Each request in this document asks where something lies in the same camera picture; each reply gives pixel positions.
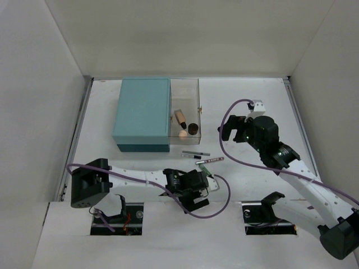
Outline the beige makeup sponge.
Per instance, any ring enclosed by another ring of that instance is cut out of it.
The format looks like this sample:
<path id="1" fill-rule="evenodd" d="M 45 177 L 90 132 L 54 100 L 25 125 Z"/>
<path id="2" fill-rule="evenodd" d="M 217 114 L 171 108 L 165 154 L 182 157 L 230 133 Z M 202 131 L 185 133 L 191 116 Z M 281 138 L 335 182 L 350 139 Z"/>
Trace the beige makeup sponge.
<path id="1" fill-rule="evenodd" d="M 186 132 L 185 130 L 181 130 L 181 131 L 179 131 L 179 133 L 178 133 L 178 137 L 179 137 L 179 139 L 181 139 L 181 140 L 184 140 L 185 138 L 187 138 L 187 136 L 188 136 L 188 134 L 187 134 L 187 132 Z"/>

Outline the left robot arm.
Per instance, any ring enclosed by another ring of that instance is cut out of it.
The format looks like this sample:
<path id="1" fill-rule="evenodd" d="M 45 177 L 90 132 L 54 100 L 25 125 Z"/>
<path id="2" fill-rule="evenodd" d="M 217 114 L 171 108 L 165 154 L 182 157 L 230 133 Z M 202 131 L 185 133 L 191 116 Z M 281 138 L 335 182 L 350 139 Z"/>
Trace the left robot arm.
<path id="1" fill-rule="evenodd" d="M 126 217 L 126 203 L 170 198 L 189 213 L 207 206 L 207 196 L 218 188 L 214 178 L 197 170 L 128 170 L 110 166 L 104 158 L 86 165 L 69 164 L 68 167 L 73 169 L 70 172 L 71 207 L 93 207 L 116 224 Z"/>

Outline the beige foundation bottle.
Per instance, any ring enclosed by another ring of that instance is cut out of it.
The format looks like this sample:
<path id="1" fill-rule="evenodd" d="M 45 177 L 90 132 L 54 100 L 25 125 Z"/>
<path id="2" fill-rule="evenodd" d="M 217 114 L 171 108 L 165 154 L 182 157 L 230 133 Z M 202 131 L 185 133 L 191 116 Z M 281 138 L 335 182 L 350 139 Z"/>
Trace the beige foundation bottle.
<path id="1" fill-rule="evenodd" d="M 187 128 L 187 124 L 186 124 L 186 118 L 182 112 L 181 109 L 175 110 L 174 111 L 174 116 L 176 118 L 176 121 L 178 123 L 178 125 L 182 128 L 182 129 L 186 129 Z"/>

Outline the small black jar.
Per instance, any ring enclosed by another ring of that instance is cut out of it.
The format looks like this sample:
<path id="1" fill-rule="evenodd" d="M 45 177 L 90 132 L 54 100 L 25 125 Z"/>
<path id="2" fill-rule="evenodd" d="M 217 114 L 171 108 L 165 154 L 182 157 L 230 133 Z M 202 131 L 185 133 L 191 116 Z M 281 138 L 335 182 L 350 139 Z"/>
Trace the small black jar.
<path id="1" fill-rule="evenodd" d="M 188 133 L 192 136 L 196 135 L 199 131 L 199 126 L 196 123 L 190 123 L 187 129 Z"/>

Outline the clear acrylic drawer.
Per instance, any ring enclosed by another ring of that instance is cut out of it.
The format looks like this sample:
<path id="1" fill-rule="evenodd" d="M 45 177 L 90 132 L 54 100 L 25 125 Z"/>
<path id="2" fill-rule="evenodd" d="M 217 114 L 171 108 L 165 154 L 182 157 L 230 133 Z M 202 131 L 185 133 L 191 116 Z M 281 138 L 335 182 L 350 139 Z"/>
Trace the clear acrylic drawer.
<path id="1" fill-rule="evenodd" d="M 174 116 L 174 111 L 181 109 L 185 118 L 187 128 L 185 131 L 188 136 L 184 140 L 179 139 L 178 133 L 182 129 Z M 171 79 L 171 145 L 198 145 L 201 141 L 201 105 L 199 80 L 193 78 L 173 78 Z M 199 131 L 192 136 L 188 133 L 188 125 L 196 123 Z"/>

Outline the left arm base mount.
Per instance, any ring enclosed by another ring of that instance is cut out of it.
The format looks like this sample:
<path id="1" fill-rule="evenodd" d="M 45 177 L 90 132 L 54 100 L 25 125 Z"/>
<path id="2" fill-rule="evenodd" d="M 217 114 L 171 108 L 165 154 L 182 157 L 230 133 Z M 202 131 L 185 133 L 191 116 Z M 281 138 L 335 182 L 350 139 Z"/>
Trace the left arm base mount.
<path id="1" fill-rule="evenodd" d="M 121 206 L 118 215 L 107 216 L 101 210 L 89 208 L 93 217 L 90 235 L 92 236 L 140 236 L 144 219 L 144 203 L 127 203 L 119 196 Z"/>

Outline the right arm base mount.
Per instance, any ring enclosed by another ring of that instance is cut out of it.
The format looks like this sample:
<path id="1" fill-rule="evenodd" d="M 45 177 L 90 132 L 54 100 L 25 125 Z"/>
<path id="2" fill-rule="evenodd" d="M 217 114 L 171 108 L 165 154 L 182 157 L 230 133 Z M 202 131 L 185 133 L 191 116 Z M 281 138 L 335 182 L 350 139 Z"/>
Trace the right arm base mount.
<path id="1" fill-rule="evenodd" d="M 243 201 L 246 235 L 297 235 L 296 226 L 275 216 L 272 206 L 285 195 L 273 192 L 260 201 Z"/>

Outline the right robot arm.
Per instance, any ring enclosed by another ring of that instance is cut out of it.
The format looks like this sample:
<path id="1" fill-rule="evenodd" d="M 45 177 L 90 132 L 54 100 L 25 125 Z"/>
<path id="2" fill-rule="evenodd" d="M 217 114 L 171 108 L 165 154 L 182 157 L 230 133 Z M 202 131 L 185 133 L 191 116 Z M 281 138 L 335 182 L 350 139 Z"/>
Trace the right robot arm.
<path id="1" fill-rule="evenodd" d="M 274 192 L 262 200 L 260 215 L 265 221 L 282 217 L 298 223 L 339 260 L 358 248 L 358 209 L 341 199 L 342 192 L 319 181 L 299 154 L 280 142 L 279 127 L 271 117 L 232 115 L 218 127 L 219 142 L 228 141 L 233 130 L 234 142 L 247 143 L 259 153 L 262 169 L 274 172 L 312 206 L 295 206 Z"/>

